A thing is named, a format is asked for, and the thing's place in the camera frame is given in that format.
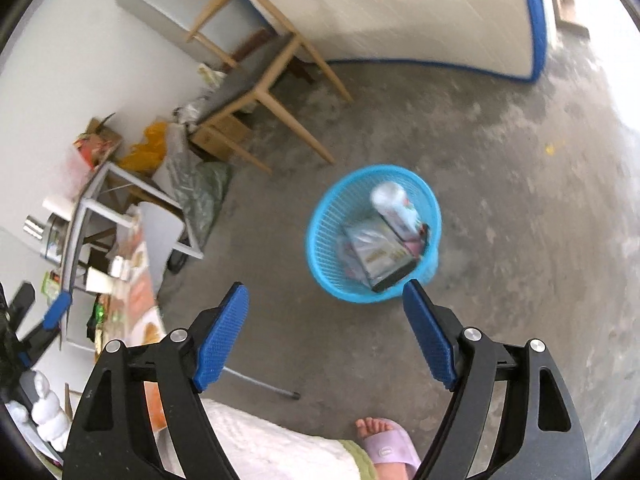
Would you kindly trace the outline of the white fluffy gloved hand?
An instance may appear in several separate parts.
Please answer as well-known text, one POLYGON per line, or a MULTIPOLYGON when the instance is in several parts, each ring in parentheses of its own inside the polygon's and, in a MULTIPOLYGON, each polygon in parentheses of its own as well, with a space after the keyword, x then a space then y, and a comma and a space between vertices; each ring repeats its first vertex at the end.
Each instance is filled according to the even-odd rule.
POLYGON ((25 372, 18 385, 26 399, 9 400, 4 407, 28 444, 51 460, 60 460, 70 433, 70 418, 60 399, 40 372, 25 372))

